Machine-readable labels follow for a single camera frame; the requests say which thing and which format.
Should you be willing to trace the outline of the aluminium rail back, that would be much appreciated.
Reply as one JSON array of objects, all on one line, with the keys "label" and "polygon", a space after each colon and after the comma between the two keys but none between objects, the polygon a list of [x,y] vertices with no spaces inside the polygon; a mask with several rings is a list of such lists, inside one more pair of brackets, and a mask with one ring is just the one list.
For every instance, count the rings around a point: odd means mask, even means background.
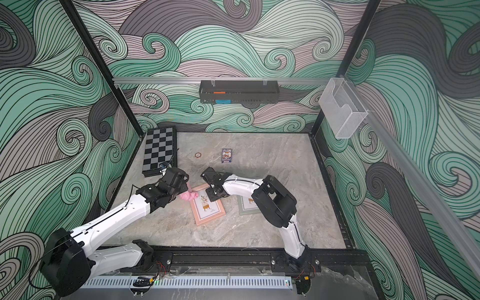
[{"label": "aluminium rail back", "polygon": [[217,81],[259,81],[263,84],[276,81],[279,85],[317,86],[327,85],[330,77],[113,77],[115,85],[200,85],[209,81],[215,85]]}]

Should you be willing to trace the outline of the black corner frame post right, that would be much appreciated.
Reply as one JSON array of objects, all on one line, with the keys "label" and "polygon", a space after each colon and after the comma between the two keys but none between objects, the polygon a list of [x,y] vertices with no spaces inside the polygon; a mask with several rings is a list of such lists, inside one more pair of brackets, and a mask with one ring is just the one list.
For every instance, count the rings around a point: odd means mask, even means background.
[{"label": "black corner frame post right", "polygon": [[381,3],[381,0],[368,1],[367,6],[362,14],[362,18],[358,23],[358,25],[356,26],[356,29],[352,36],[352,41],[336,73],[336,77],[344,76],[347,73],[351,62],[355,54],[359,50],[362,40],[365,37],[365,34],[370,26],[370,23],[373,20],[376,11],[378,10],[380,3]]}]

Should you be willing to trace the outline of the black corner frame post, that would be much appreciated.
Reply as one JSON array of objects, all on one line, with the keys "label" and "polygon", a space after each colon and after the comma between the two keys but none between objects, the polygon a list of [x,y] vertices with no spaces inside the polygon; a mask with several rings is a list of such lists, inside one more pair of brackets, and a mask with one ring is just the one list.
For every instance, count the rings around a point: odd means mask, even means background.
[{"label": "black corner frame post", "polygon": [[352,36],[352,41],[336,73],[336,77],[344,76],[347,73],[351,62],[355,54],[359,50],[362,40],[365,37],[365,34],[370,26],[370,23],[373,20],[376,11],[378,10],[380,3],[381,3],[381,0],[368,1],[367,6],[362,14],[362,18],[358,23],[358,25],[356,26],[356,29]]},{"label": "black corner frame post", "polygon": [[70,0],[59,0],[63,10],[67,14],[69,20],[71,21],[72,25],[74,26],[77,34],[82,39],[82,42],[86,46],[87,50],[89,51],[90,55],[92,56],[96,66],[98,67],[102,77],[107,82],[112,94],[116,98],[117,102],[121,106],[122,110],[126,114],[129,122],[133,126],[134,130],[136,131],[139,137],[144,136],[144,132],[137,121],[133,111],[131,110],[129,103],[126,100],[124,93],[121,91],[120,88],[116,87],[113,81],[113,75],[108,68],[105,60],[102,58],[100,51],[95,46],[95,42],[91,37],[87,27],[85,26],[84,22],[81,19],[79,12],[76,10],[75,5]]}]

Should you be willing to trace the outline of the pink picture frame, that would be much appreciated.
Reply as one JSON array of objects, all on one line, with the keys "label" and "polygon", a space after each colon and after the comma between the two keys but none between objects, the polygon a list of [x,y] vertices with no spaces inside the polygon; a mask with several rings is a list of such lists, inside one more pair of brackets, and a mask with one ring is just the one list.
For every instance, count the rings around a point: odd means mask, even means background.
[{"label": "pink picture frame", "polygon": [[208,184],[202,184],[192,188],[192,193],[197,196],[190,201],[190,205],[197,226],[226,215],[226,211],[220,200],[210,201],[206,193],[208,187],[210,187]]}]

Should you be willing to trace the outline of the clear acrylic wall box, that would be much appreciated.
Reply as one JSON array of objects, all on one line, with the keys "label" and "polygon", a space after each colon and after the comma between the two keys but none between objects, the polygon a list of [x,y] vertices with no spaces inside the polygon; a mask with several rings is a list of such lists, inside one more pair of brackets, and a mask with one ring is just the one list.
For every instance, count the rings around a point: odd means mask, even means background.
[{"label": "clear acrylic wall box", "polygon": [[336,139],[350,139],[368,116],[360,93],[352,81],[332,77],[327,83],[319,104]]}]

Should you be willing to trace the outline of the black white chessboard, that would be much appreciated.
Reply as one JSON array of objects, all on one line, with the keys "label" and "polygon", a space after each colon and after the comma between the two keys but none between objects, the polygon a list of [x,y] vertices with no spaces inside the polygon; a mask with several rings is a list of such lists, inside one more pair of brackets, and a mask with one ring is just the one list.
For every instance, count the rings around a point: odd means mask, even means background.
[{"label": "black white chessboard", "polygon": [[169,167],[178,166],[177,131],[175,126],[161,126],[146,133],[142,174],[158,176]]}]

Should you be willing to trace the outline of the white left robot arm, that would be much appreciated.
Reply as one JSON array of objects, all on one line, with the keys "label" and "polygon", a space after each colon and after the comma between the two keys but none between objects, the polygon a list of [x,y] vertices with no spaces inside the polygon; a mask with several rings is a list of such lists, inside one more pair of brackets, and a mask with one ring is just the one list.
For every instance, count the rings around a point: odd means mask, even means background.
[{"label": "white left robot arm", "polygon": [[73,294],[88,280],[124,268],[149,271],[154,251],[137,239],[124,245],[101,250],[100,246],[116,233],[158,208],[164,208],[176,196],[188,190],[188,174],[169,167],[162,178],[139,188],[124,203],[102,216],[71,231],[60,228],[47,240],[39,270],[59,297]]}]

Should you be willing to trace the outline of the black wall shelf tray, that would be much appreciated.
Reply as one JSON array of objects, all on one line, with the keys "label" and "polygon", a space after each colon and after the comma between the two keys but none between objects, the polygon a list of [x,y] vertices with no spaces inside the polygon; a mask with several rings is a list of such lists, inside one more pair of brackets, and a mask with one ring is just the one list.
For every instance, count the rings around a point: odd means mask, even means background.
[{"label": "black wall shelf tray", "polygon": [[277,103],[280,88],[276,81],[269,81],[266,84],[259,81],[217,81],[215,85],[209,81],[202,81],[199,86],[199,97],[205,104],[240,104],[247,108],[255,108],[260,104]]}]

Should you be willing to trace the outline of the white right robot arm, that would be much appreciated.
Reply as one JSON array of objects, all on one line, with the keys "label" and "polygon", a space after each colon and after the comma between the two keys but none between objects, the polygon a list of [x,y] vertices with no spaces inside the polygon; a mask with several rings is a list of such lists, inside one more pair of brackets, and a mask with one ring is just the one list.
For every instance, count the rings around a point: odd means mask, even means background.
[{"label": "white right robot arm", "polygon": [[266,221],[279,229],[286,254],[294,260],[304,255],[307,245],[298,229],[297,200],[276,177],[250,179],[217,172],[212,167],[205,169],[201,177],[209,186],[206,193],[212,202],[229,196],[252,199]]}]

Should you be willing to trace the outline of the aluminium rail right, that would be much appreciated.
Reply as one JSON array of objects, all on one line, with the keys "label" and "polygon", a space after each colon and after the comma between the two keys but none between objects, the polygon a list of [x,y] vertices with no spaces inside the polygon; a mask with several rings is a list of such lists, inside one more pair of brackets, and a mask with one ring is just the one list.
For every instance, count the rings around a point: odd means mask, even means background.
[{"label": "aluminium rail right", "polygon": [[413,191],[423,200],[424,205],[435,217],[459,254],[466,261],[474,275],[480,277],[480,247],[466,226],[455,215],[453,210],[444,201],[440,193],[428,180],[425,174],[415,164],[413,159],[400,145],[395,137],[384,127],[378,113],[370,108],[357,87],[348,79],[346,86],[354,95],[354,102],[360,104],[367,112],[365,120],[369,123],[392,158],[397,162]]}]

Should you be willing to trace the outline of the pink cloth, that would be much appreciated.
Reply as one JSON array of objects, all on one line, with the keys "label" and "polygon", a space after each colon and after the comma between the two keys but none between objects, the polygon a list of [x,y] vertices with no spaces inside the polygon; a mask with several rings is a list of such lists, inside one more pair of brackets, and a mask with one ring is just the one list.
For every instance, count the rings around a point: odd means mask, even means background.
[{"label": "pink cloth", "polygon": [[193,191],[190,184],[187,183],[187,190],[179,195],[182,200],[192,201],[198,197],[198,193]]}]

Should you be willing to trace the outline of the green picture frame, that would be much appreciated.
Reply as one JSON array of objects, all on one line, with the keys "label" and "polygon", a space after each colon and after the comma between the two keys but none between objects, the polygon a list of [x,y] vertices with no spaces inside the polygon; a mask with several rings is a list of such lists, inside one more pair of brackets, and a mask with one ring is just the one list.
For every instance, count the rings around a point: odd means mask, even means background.
[{"label": "green picture frame", "polygon": [[244,196],[237,196],[237,203],[240,215],[252,215],[261,213],[253,199]]}]

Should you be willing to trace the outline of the aluminium rail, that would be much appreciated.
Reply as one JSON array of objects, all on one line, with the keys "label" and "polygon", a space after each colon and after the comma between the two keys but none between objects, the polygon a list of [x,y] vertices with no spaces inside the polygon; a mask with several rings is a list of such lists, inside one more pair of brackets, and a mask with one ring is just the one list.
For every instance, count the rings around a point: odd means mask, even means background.
[{"label": "aluminium rail", "polygon": [[317,86],[327,85],[330,77],[113,77],[115,85],[200,85],[209,81],[215,85],[217,81],[259,81],[263,84],[276,81],[279,85]]},{"label": "aluminium rail", "polygon": [[357,87],[348,79],[346,86],[354,95],[354,102],[360,104],[367,112],[365,120],[369,123],[392,158],[397,162],[413,191],[423,200],[424,205],[435,217],[459,254],[466,261],[474,275],[480,277],[480,247],[466,226],[455,215],[453,210],[444,201],[440,193],[428,180],[425,174],[415,164],[413,159],[400,145],[395,137],[384,127],[378,113],[370,108]]}]

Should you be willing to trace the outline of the blue playing cards box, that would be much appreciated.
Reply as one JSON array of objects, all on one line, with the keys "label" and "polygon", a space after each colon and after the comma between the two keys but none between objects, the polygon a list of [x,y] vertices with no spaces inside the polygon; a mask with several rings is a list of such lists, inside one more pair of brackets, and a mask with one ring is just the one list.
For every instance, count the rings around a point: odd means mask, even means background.
[{"label": "blue playing cards box", "polygon": [[221,153],[222,163],[231,163],[233,157],[233,150],[231,148],[223,148]]}]

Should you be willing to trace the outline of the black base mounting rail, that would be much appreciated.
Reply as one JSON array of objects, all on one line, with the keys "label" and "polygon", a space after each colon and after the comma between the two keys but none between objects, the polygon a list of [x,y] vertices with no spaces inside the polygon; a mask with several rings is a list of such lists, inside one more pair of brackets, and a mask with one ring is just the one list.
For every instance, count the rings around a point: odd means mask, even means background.
[{"label": "black base mounting rail", "polygon": [[122,251],[120,258],[102,258],[107,250],[113,247],[101,247],[99,254],[91,260],[97,260],[93,270],[98,274],[120,270],[123,272],[147,273],[156,271],[156,262],[160,262],[162,271],[170,272],[180,267],[254,267],[271,270],[274,273],[296,274],[301,271],[321,271],[322,266],[366,266],[370,258],[366,251],[355,249],[305,249],[300,257],[299,266],[293,270],[294,261],[282,248],[252,247],[166,247],[153,246],[146,266],[141,262],[128,264],[133,255],[130,251]]}]

